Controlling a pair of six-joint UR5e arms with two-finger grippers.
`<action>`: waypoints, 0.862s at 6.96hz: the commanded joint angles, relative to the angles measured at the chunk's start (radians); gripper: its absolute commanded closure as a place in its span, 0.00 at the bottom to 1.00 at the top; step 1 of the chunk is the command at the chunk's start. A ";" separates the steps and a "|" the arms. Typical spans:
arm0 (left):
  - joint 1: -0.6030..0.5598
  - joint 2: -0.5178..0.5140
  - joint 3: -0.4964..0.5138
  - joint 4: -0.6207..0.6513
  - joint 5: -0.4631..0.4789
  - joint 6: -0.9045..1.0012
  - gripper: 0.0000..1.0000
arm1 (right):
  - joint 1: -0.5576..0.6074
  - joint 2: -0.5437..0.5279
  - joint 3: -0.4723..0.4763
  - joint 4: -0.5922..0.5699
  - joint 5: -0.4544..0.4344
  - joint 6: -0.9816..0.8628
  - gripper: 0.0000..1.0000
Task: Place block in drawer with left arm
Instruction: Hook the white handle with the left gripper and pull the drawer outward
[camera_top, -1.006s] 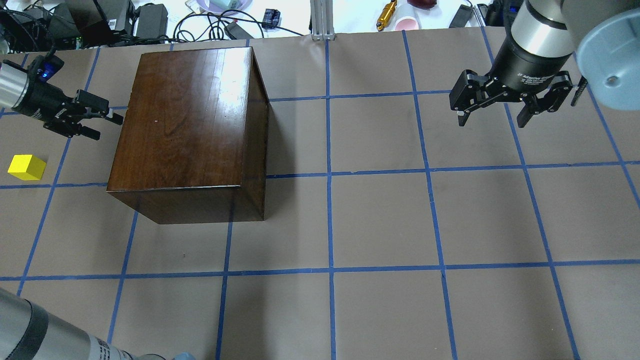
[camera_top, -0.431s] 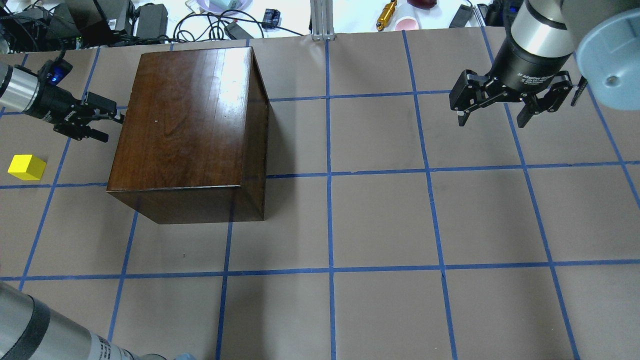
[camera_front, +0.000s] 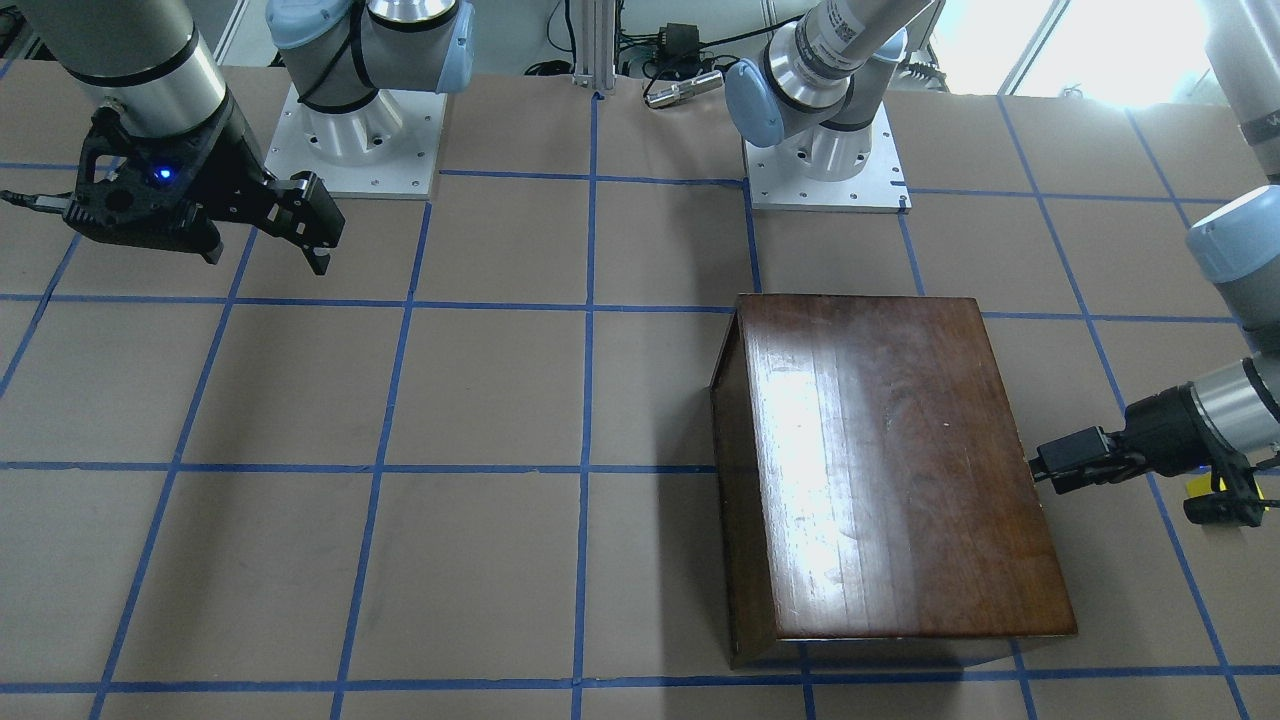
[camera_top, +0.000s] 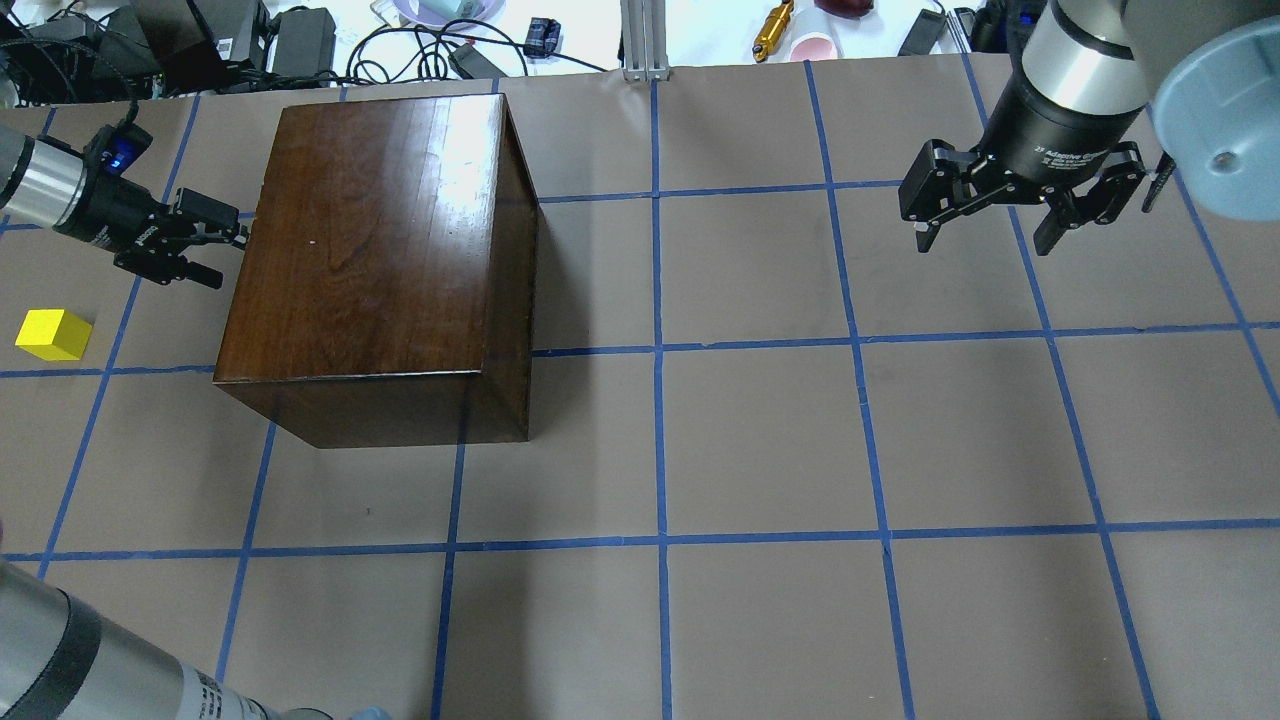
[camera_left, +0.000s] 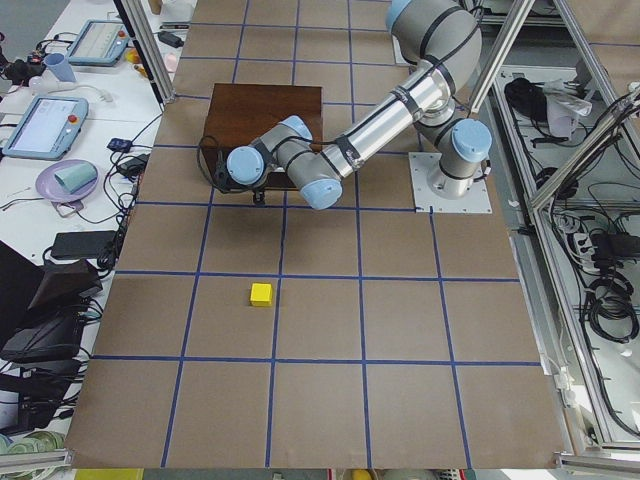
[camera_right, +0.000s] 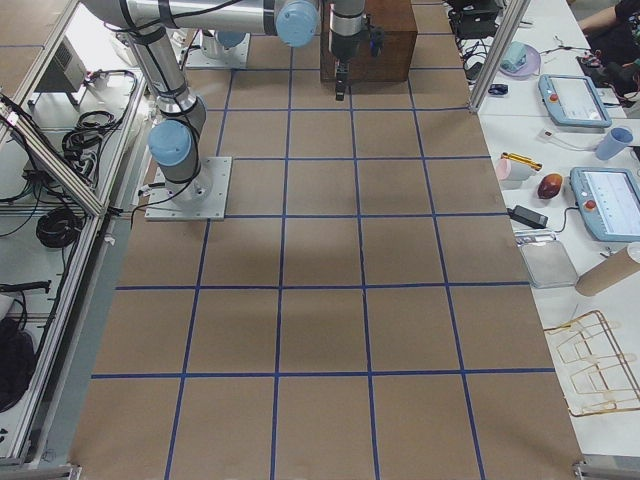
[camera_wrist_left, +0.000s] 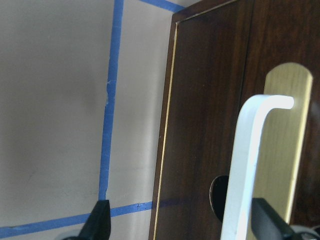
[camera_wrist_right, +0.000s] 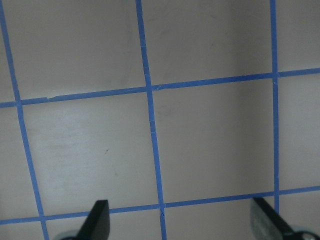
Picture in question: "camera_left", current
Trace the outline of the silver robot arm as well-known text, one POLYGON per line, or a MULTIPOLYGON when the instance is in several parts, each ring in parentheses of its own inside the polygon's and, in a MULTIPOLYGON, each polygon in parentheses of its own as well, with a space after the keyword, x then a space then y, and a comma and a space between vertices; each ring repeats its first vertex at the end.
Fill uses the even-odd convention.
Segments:
POLYGON ((453 99, 479 60, 479 21, 454 1, 394 1, 386 25, 415 70, 365 117, 314 152, 307 125, 290 116, 232 150, 219 175, 255 190, 269 172, 282 169, 306 202, 322 210, 340 199, 343 179, 414 127, 441 153, 429 176, 432 191, 449 199, 463 196, 492 145, 489 129, 462 117, 453 99))

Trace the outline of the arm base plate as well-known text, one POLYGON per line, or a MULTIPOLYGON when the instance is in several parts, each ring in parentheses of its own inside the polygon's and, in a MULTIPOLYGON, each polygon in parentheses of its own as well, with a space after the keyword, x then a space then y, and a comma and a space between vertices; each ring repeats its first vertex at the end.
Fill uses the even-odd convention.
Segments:
POLYGON ((417 213, 491 214, 486 182, 475 178, 453 179, 440 169, 440 153, 411 152, 409 169, 417 213))

